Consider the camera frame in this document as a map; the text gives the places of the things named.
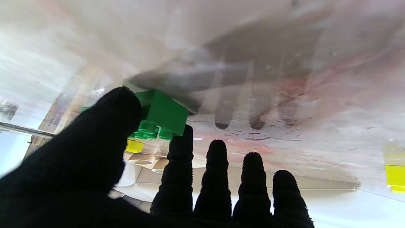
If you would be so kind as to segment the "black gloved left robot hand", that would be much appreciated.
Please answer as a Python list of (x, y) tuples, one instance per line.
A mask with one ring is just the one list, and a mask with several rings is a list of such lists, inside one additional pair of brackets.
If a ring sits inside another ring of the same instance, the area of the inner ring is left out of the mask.
[(127, 138), (138, 129), (141, 103), (117, 87), (1, 178), (1, 227), (6, 228), (313, 228), (295, 177), (272, 179), (274, 213), (262, 157), (243, 160), (239, 200), (232, 207), (227, 147), (211, 142), (201, 192), (193, 205), (193, 128), (169, 145), (150, 212), (108, 193), (123, 174)]

